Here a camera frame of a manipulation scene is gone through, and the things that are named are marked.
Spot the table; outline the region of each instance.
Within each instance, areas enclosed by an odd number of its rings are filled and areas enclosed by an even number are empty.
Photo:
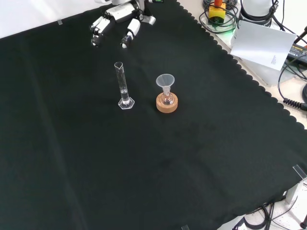
[[[192,16],[195,17],[197,21],[199,20],[199,15],[203,13],[202,0],[178,0],[178,2],[180,2],[180,4],[184,7],[184,9],[188,10],[188,12],[191,13]],[[307,2],[303,0],[296,0],[295,3],[302,5],[302,6],[306,6],[307,4]],[[276,12],[276,17],[280,21],[282,18],[282,5],[281,4],[282,3],[280,3],[280,6]],[[288,28],[292,29],[295,33],[301,34],[304,31],[304,28],[306,26],[305,25],[306,21],[304,21],[303,19],[304,14],[302,13],[302,11],[305,8],[306,7],[301,7],[298,9],[295,7],[295,4],[293,2],[287,2],[287,1],[285,2],[284,24],[287,25]],[[217,36],[211,33],[211,35],[218,42],[218,44],[223,47],[224,50],[230,53],[231,51],[231,48],[230,48],[231,35],[230,34],[221,34]],[[298,44],[301,46],[304,45],[302,41],[300,41]],[[264,87],[267,92],[271,93],[272,97],[276,98],[278,102],[280,103],[283,102],[283,99],[280,96],[277,87],[267,86],[264,83],[264,81],[261,80],[261,77],[252,69],[254,65],[251,65],[250,62],[244,62],[239,58],[235,58],[235,59],[238,60],[242,68],[245,69],[247,73],[251,75],[255,81],[257,81],[262,87]],[[287,98],[290,98],[291,100],[295,100],[298,102],[304,102],[301,93],[306,83],[298,78],[295,78],[291,74],[288,76],[288,78],[292,78],[292,79],[287,80],[286,82],[283,82],[281,84],[283,94]],[[304,125],[305,128],[307,127],[307,113],[306,112],[294,109],[285,104],[283,105],[285,109],[290,112],[291,116],[294,116],[299,123]]]
[[[302,126],[174,0],[151,11],[128,52],[129,22],[90,46],[99,9],[0,41],[3,228],[216,230],[299,181]],[[136,102],[126,112],[116,61]],[[167,72],[171,116],[155,108]]]

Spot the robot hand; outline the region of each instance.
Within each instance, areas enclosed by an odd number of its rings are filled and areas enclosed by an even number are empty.
[[[147,0],[147,2],[163,3],[164,0]],[[145,0],[112,0],[112,4],[116,6],[106,10],[104,15],[98,18],[90,27],[93,35],[91,42],[95,47],[100,45],[103,37],[114,23],[124,22],[133,18],[128,26],[127,34],[120,43],[123,48],[127,48],[135,38],[141,26],[140,21],[151,25],[155,23],[155,17],[145,7]]]

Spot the white paper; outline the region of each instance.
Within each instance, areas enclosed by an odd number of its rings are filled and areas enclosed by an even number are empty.
[[[230,54],[281,70],[295,38],[295,34],[239,21]]]

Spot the black cable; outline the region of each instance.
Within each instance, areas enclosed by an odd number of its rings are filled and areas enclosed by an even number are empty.
[[[298,196],[296,197],[295,202],[291,205],[291,207],[287,211],[285,211],[283,214],[280,214],[279,216],[274,217],[272,220],[277,219],[278,217],[281,217],[284,214],[286,214],[288,211],[290,211],[293,208],[293,206],[295,205],[297,198],[298,198]]]
[[[283,24],[283,21],[284,21],[284,0],[283,0],[283,20],[282,20],[282,24]]]
[[[282,227],[283,229],[290,230],[290,229],[288,229],[288,228],[286,228],[286,227],[284,227],[284,226],[282,226],[282,225],[276,223],[274,220],[275,220],[276,218],[281,217],[282,215],[286,214],[287,212],[289,212],[289,211],[293,208],[294,204],[296,203],[297,198],[298,198],[298,197],[296,197],[294,203],[291,205],[291,207],[290,207],[286,212],[284,212],[283,214],[280,214],[280,215],[278,215],[277,217],[274,217],[274,218],[273,218],[273,213],[274,213],[275,203],[264,204],[264,205],[262,205],[260,208],[256,209],[256,210],[253,211],[253,212],[250,212],[250,213],[248,213],[248,214],[252,214],[252,213],[255,213],[255,212],[257,212],[257,211],[262,210],[262,211],[264,212],[264,221],[263,221],[261,224],[252,225],[252,224],[249,224],[249,223],[246,221],[246,219],[244,218],[244,223],[245,223],[246,227],[249,228],[249,229],[252,229],[252,230],[260,230],[260,229],[262,229],[262,228],[264,228],[264,230],[269,230],[269,229],[270,229],[270,226],[271,226],[271,221],[272,221],[272,222],[274,222],[275,224],[277,224],[278,226]]]
[[[292,100],[289,100],[288,98],[285,98],[282,94],[282,91],[280,89],[280,79],[282,78],[282,75],[283,75],[283,72],[286,70],[287,67],[289,67],[290,64],[292,64],[293,62],[295,62],[296,60],[298,60],[299,58],[302,58],[302,57],[305,57],[307,56],[307,54],[304,54],[304,55],[300,55],[296,58],[294,58],[292,61],[290,61],[289,63],[286,63],[286,66],[283,68],[281,74],[279,75],[279,79],[278,79],[278,84],[277,84],[277,87],[278,87],[278,92],[279,94],[281,95],[281,97],[283,98],[283,103],[285,104],[288,104],[294,108],[298,108],[298,109],[301,109],[301,110],[304,110],[304,111],[307,111],[307,103],[300,103],[300,102],[296,102],[296,101],[292,101]]]
[[[274,16],[274,13],[276,12],[276,9],[278,7],[279,2],[278,2],[278,0],[275,0],[275,1],[272,0],[272,6],[269,9],[269,13],[267,15],[264,15],[264,16],[252,16],[252,15],[248,14],[243,7],[242,0],[240,0],[240,3],[241,3],[241,14],[244,18],[246,18],[250,21],[254,21],[254,22],[261,22],[261,21],[267,21],[267,20],[272,21],[272,18]]]
[[[294,33],[292,30],[290,30],[290,29],[288,29],[287,27],[285,27],[284,25],[283,25],[283,27],[286,29],[286,30],[288,30],[288,31],[290,31],[291,33],[293,33],[294,35],[296,35],[300,40],[302,40],[303,42],[305,42],[306,44],[307,44],[307,41],[305,41],[303,38],[301,38],[300,36],[298,36],[296,33]]]
[[[222,7],[219,7],[219,6],[215,6],[214,2],[209,2],[209,0],[203,0],[204,13],[202,13],[199,16],[199,21],[200,21],[201,25],[206,30],[208,30],[211,33],[214,33],[214,34],[224,34],[224,33],[228,33],[230,31],[233,31],[236,28],[236,24],[239,21],[238,17],[236,16],[236,14],[239,11],[239,9],[236,7],[237,0],[227,0],[224,3],[226,3],[226,9],[224,9]],[[212,21],[209,18],[208,14],[207,14],[207,12],[209,11],[210,6],[213,6],[215,8],[222,9],[222,10],[226,11],[226,15],[230,15],[230,19],[227,22],[224,22],[224,23],[218,23],[218,22]],[[202,22],[201,17],[203,15],[206,16],[206,18],[208,19],[209,23],[213,24],[212,25],[213,27],[232,27],[232,28],[229,29],[229,30],[224,30],[224,31],[213,31],[208,25],[206,25],[205,23]]]

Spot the wooden stand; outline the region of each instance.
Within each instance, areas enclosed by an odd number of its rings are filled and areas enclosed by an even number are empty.
[[[155,100],[155,102],[157,104],[157,109],[160,112],[165,113],[165,114],[174,112],[177,109],[177,107],[178,107],[178,98],[177,98],[177,96],[172,93],[172,95],[174,97],[174,103],[166,105],[166,104],[162,104],[161,101],[160,101],[160,98],[161,98],[162,94],[163,93],[159,94],[157,96],[157,99]]]

